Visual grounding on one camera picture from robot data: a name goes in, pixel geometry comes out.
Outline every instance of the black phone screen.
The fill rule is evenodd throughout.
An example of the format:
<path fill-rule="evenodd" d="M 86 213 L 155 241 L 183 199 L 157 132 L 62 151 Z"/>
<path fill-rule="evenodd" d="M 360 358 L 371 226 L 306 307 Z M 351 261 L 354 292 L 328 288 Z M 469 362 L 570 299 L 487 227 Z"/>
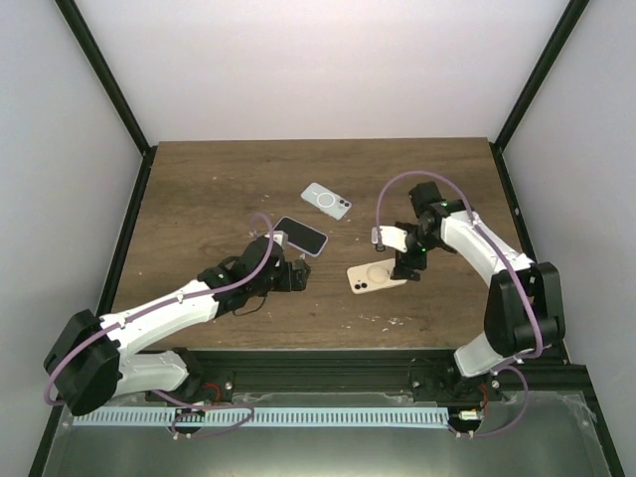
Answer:
<path fill-rule="evenodd" d="M 285 232 L 287 242 L 312 256 L 318 255 L 325 244 L 327 236 L 309 226 L 294 221 L 289 217 L 283 217 L 274 227 L 275 231 Z"/>

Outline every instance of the white wall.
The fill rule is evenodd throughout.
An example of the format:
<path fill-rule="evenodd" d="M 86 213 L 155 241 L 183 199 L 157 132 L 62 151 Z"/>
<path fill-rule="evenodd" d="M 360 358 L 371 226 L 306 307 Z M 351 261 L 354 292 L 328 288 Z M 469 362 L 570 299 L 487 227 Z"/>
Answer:
<path fill-rule="evenodd" d="M 0 15 L 0 474 L 27 475 L 42 363 L 96 306 L 139 154 L 53 1 Z"/>
<path fill-rule="evenodd" d="M 78 3 L 155 143 L 494 139 L 566 0 Z"/>
<path fill-rule="evenodd" d="M 590 2 L 506 158 L 566 342 L 636 476 L 636 4 Z"/>

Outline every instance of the black vertical post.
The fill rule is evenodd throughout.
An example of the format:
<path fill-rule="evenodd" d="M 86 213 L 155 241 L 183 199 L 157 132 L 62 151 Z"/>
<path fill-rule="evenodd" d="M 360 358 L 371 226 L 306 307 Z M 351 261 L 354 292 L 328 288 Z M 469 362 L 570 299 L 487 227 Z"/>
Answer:
<path fill-rule="evenodd" d="M 497 140 L 495 141 L 495 147 L 501 152 L 506 149 L 506 146 L 513 137 L 513 134 L 517 130 L 517 127 L 521 123 L 521 120 L 526 114 L 526 111 L 533 102 L 537 91 L 543 84 L 546 76 L 550 72 L 550 68 L 553 66 L 555 60 L 558 57 L 563 45 L 567 41 L 569 34 L 572 33 L 576 22 L 583 14 L 585 7 L 589 3 L 589 0 L 570 0 L 560 17 L 560 20 L 556 24 L 544 51 L 541 53 L 533 72 L 530 74 L 526 85 L 521 91 L 517 102 L 513 106 L 512 111 L 506 119 L 504 127 L 501 129 Z"/>
<path fill-rule="evenodd" d="M 62 15 L 64 15 L 64 18 L 71 27 L 71 31 L 76 36 L 79 45 L 90 62 L 90 65 L 106 90 L 108 97 L 110 97 L 112 104 L 119 113 L 119 117 L 121 117 L 126 129 L 128 129 L 132 140 L 137 145 L 141 155 L 145 156 L 150 152 L 150 145 L 148 144 L 137 119 L 135 119 L 123 92 L 121 92 L 115 77 L 112 75 L 106 60 L 101 54 L 97 42 L 92 37 L 92 33 L 88 29 L 88 25 L 83 19 L 78 5 L 74 0 L 56 0 L 56 3 L 62 12 Z"/>

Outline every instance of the wooden tabletop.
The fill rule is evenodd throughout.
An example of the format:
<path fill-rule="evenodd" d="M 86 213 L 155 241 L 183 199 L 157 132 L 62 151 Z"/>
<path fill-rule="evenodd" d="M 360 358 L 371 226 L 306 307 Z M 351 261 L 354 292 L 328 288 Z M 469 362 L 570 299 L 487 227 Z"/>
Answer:
<path fill-rule="evenodd" d="M 254 212 L 290 216 L 329 236 L 308 257 L 307 289 L 270 293 L 247 316 L 225 315 L 176 333 L 155 348 L 199 349 L 457 347 L 482 331 L 487 287 L 460 255 L 428 255 L 420 282 L 354 295 L 347 268 L 391 258 L 370 244 L 378 193 L 392 176 L 428 170 L 455 182 L 484 222 L 519 247 L 486 139 L 167 142 L 159 145 L 115 298 L 120 311 L 172 292 L 251 241 Z M 407 192 L 387 193 L 382 224 L 413 222 Z M 336 221 L 300 193 L 318 182 L 350 200 Z M 447 199 L 455 196 L 440 185 Z M 289 248 L 287 259 L 300 252 Z M 247 303 L 245 310 L 257 306 Z"/>

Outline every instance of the purple cable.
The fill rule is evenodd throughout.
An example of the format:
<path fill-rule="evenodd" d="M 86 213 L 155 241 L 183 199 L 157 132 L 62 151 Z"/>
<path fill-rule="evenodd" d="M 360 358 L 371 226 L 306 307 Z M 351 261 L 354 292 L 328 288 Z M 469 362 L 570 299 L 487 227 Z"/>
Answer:
<path fill-rule="evenodd" d="M 512 263 L 508 260 L 508 258 L 504 255 L 501 249 L 488 237 L 488 235 L 477 225 L 475 224 L 475 216 L 473 214 L 472 209 L 470 208 L 470 203 L 468 202 L 468 198 L 466 195 L 457 187 L 453 182 L 446 179 L 444 176 L 436 174 L 434 172 L 428 171 L 407 171 L 402 172 L 401 174 L 397 174 L 391 180 L 389 180 L 385 186 L 380 191 L 380 196 L 378 197 L 378 204 L 376 205 L 376 230 L 378 231 L 378 245 L 382 246 L 382 235 L 380 232 L 380 206 L 382 205 L 382 199 L 385 196 L 385 192 L 389 189 L 389 187 L 399 179 L 402 179 L 407 176 L 428 176 L 436 179 L 438 181 L 443 182 L 447 186 L 449 186 L 453 191 L 457 193 L 459 199 L 464 204 L 466 208 L 466 214 L 468 215 L 468 219 L 470 220 L 473 228 L 477 231 L 477 234 L 481 236 L 481 238 L 493 249 L 493 251 L 497 254 L 499 259 L 504 263 L 504 266 L 510 273 L 510 277 L 515 284 L 515 288 L 517 288 L 517 292 L 519 293 L 519 297 L 521 298 L 521 302 L 524 305 L 524 309 L 526 310 L 526 314 L 528 315 L 528 319 L 530 320 L 530 325 L 533 328 L 533 333 L 535 334 L 535 350 L 529 352 L 525 356 L 527 358 L 538 358 L 544 350 L 544 338 L 541 336 L 541 330 L 539 328 L 539 323 L 537 321 L 537 317 L 535 316 L 535 312 L 533 311 L 533 307 L 530 303 L 530 300 L 526 296 L 526 290 L 524 290 L 524 286 L 521 284 L 521 280 L 517 276 L 517 272 L 513 268 Z"/>
<path fill-rule="evenodd" d="M 224 427 L 223 429 L 217 430 L 215 432 L 207 432 L 205 434 L 201 434 L 201 433 L 191 434 L 192 438 L 200 439 L 200 438 L 204 438 L 204 437 L 212 437 L 212 436 L 215 436 L 215 435 L 221 435 L 221 434 L 225 434 L 227 432 L 232 432 L 233 430 L 237 430 L 239 427 L 241 427 L 245 423 L 247 423 L 250 420 L 254 419 L 254 406 L 250 405 L 250 404 L 232 404 L 232 405 L 197 405 L 197 404 L 188 404 L 187 402 L 181 402 L 178 399 L 174 399 L 173 397 L 163 393 L 162 391 L 153 391 L 152 393 L 157 395 L 159 398 L 161 398 L 163 400 L 166 400 L 167 402 L 170 402 L 170 403 L 172 403 L 174 405 L 178 405 L 178 406 L 181 406 L 181 407 L 186 407 L 186 408 L 192 409 L 192 410 L 225 410 L 225 409 L 248 409 L 249 410 L 249 415 L 247 417 L 244 417 L 243 419 L 241 419 L 239 422 L 237 422 L 235 424 L 229 425 L 229 426 Z M 185 413 L 183 413 L 181 415 L 175 416 L 175 419 L 172 421 L 172 424 L 170 425 L 170 430 L 172 431 L 173 434 L 177 432 L 177 429 L 176 429 L 177 422 L 179 422 L 182 419 L 185 419 L 186 417 L 188 417 L 190 415 L 199 416 L 195 412 L 185 412 Z"/>
<path fill-rule="evenodd" d="M 266 214 L 257 212 L 256 214 L 252 216 L 251 220 L 253 221 L 253 219 L 258 217 L 263 219 L 265 223 L 267 224 L 267 231 L 269 233 L 269 242 L 267 243 L 267 250 L 265 251 L 265 255 L 263 256 L 258 266 L 254 269 L 254 271 L 250 273 L 248 276 L 246 276 L 245 278 L 237 281 L 236 283 L 232 283 L 230 285 L 220 286 L 219 288 L 215 288 L 213 290 L 202 290 L 202 291 L 195 291 L 192 293 L 186 293 L 185 295 L 183 295 L 183 300 L 188 300 L 190 298 L 197 298 L 199 296 L 213 295 L 215 293 L 223 293 L 225 291 L 234 290 L 235 288 L 239 288 L 240 286 L 245 285 L 246 283 L 248 283 L 250 280 L 252 280 L 255 276 L 257 276 L 260 273 L 260 271 L 265 267 L 265 264 L 269 260 L 269 256 L 271 255 L 271 250 L 274 247 L 274 230 L 273 230 L 273 225 L 271 224 L 271 221 L 269 220 L 269 217 Z M 141 318 L 142 316 L 145 316 L 148 313 L 152 313 L 153 311 L 163 308 L 164 306 L 177 303 L 178 301 L 179 299 L 176 297 L 168 298 L 167 300 L 164 300 L 152 306 L 149 306 L 148 308 L 138 311 L 137 313 L 133 313 L 132 315 L 130 315 L 128 318 L 125 319 L 125 323 L 126 324 L 132 323 L 136 319 Z M 75 356 L 77 356 L 79 353 L 85 350 L 88 346 L 90 346 L 92 343 L 94 343 L 98 339 L 106 336 L 111 331 L 116 330 L 117 328 L 120 328 L 120 327 L 121 326 L 119 325 L 119 323 L 114 323 L 108 326 L 107 328 L 99 330 L 94 335 L 90 336 L 86 340 L 79 343 L 75 348 L 73 348 L 73 350 L 70 353 L 68 353 L 60 361 L 60 363 L 56 366 L 56 368 L 53 370 L 53 372 L 49 376 L 49 379 L 47 380 L 47 384 L 45 385 L 44 402 L 46 404 L 62 405 L 65 403 L 63 399 L 58 399 L 58 400 L 51 399 L 51 390 L 53 389 L 56 379 L 58 378 L 60 373 L 64 370 L 66 366 L 69 365 L 69 363 L 73 360 Z"/>
<path fill-rule="evenodd" d="M 477 433 L 473 434 L 472 438 L 476 438 L 476 437 L 492 437 L 493 435 L 498 435 L 498 434 L 501 434 L 503 432 L 506 432 L 507 430 L 512 429 L 515 425 L 517 425 L 519 423 L 521 418 L 524 416 L 524 413 L 526 412 L 526 409 L 528 408 L 528 404 L 530 403 L 530 389 L 528 388 L 528 382 L 526 381 L 526 377 L 523 375 L 523 373 L 521 371 L 519 371 L 517 368 L 514 368 L 512 366 L 505 366 L 504 368 L 501 369 L 501 371 L 512 371 L 521 380 L 521 385 L 524 387 L 524 403 L 523 403 L 523 405 L 521 407 L 521 410 L 519 411 L 519 414 L 517 414 L 517 416 L 513 420 L 508 422 L 503 427 L 500 427 L 500 428 L 495 429 L 495 430 L 489 430 L 488 432 L 480 432 L 478 434 Z M 458 432 L 450 424 L 448 425 L 448 430 L 450 430 L 453 434 L 458 435 L 460 437 L 470 437 L 470 434 Z"/>

